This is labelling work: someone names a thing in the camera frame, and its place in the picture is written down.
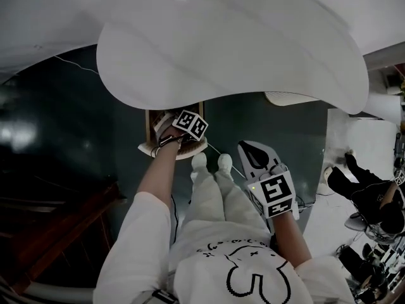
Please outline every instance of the hand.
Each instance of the hand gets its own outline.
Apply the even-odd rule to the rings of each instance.
[[[170,126],[163,132],[163,134],[161,135],[160,138],[162,139],[162,138],[165,138],[166,136],[169,136],[169,135],[172,135],[174,137],[179,137],[179,136],[181,136],[183,134],[184,134],[184,131],[182,131],[182,130],[174,127],[174,126]]]

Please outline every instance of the white table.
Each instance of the white table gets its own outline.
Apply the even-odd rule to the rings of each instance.
[[[368,96],[357,45],[314,0],[124,0],[97,65],[112,95],[143,109],[282,91],[359,113]]]

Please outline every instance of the dark floor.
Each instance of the dark floor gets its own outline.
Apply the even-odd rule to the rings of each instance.
[[[97,68],[95,46],[61,57]],[[56,58],[30,67],[9,84],[15,86],[0,87],[0,146],[14,153],[52,157],[88,179],[118,179],[128,201],[109,213],[116,236],[151,162],[137,149],[146,136],[144,110],[115,99],[98,75]],[[328,105],[321,101],[273,106],[262,92],[227,96],[205,102],[206,136],[218,150],[232,155],[240,171],[239,141],[271,146],[289,166],[298,196],[310,203],[321,174],[327,110]],[[218,154],[212,149],[206,154],[214,172]],[[53,168],[41,170],[52,176]],[[173,196],[180,214],[190,200],[190,170],[190,159],[178,161]],[[243,181],[235,172],[234,178],[239,184]],[[301,214],[302,229],[309,214],[310,210]]]

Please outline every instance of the floor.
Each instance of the floor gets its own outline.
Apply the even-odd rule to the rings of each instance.
[[[61,55],[82,67],[97,69],[96,47]],[[0,88],[0,146],[17,154],[58,160],[76,176],[94,181],[116,179],[127,202],[109,213],[113,234],[132,203],[137,186],[151,162],[137,147],[145,141],[144,110],[116,100],[99,76],[57,58],[43,61]],[[237,156],[240,140],[258,141],[276,150],[291,171],[297,194],[306,202],[315,199],[321,172],[328,105],[322,101],[277,107],[263,93],[239,94],[205,102],[208,141],[229,153],[242,171]],[[207,149],[208,167],[214,172],[218,154]],[[53,168],[41,174],[53,177]],[[190,159],[177,163],[173,196],[179,216],[187,209],[191,180]],[[234,174],[238,184],[242,177]],[[61,184],[72,185],[65,177]],[[299,225],[305,229],[311,210]]]
[[[357,182],[342,161],[344,153],[353,149],[360,167],[369,169],[381,179],[391,179],[396,133],[396,125],[390,122],[358,120],[341,110],[329,109],[322,171],[336,165],[351,181]],[[344,227],[344,222],[355,211],[354,205],[334,194],[321,177],[316,203],[304,231],[313,256],[333,254],[342,244],[351,244],[355,251],[361,253],[363,245],[371,243],[363,233]]]
[[[95,55],[96,47],[92,46],[62,57],[96,69]],[[313,256],[332,254],[348,243],[361,251],[367,238],[344,227],[354,207],[329,190],[321,173],[335,164],[349,176],[341,158],[345,150],[353,148],[359,165],[383,179],[391,178],[397,132],[394,124],[356,120],[340,110],[328,109],[321,101],[277,107],[269,104],[263,93],[206,101],[205,114],[210,125],[209,143],[231,154],[240,171],[237,142],[258,141],[274,148],[289,166],[297,194],[306,203],[312,203],[318,193],[314,206],[303,211],[299,220]],[[151,162],[137,149],[145,140],[143,110],[116,100],[98,75],[51,58],[0,87],[0,124],[0,148],[34,156],[35,170],[49,179],[55,178],[54,168],[43,167],[38,159],[51,157],[75,174],[60,184],[82,183],[77,182],[78,176],[118,180],[127,199],[109,213],[113,234],[118,234]],[[206,154],[208,167],[214,172],[218,154],[210,148]],[[190,159],[177,163],[173,196],[180,219],[190,200],[190,170]],[[238,184],[243,183],[241,176],[233,175]]]

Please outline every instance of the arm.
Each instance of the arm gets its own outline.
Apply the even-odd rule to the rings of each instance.
[[[273,217],[278,249],[305,284],[314,303],[354,303],[349,286],[335,258],[312,259],[291,212]]]
[[[174,135],[174,128],[165,134]],[[101,269],[93,303],[131,304],[143,292],[165,288],[177,151],[177,142],[163,146],[145,173]]]
[[[280,254],[294,268],[312,259],[304,237],[291,212],[273,217],[274,229]]]
[[[139,184],[137,192],[145,191],[159,198],[168,208],[171,206],[171,185],[175,171],[177,142],[163,146]]]
[[[397,191],[397,188],[397,183],[393,181],[381,201],[380,209],[383,208],[384,205],[392,202],[392,198],[394,198],[394,194]]]

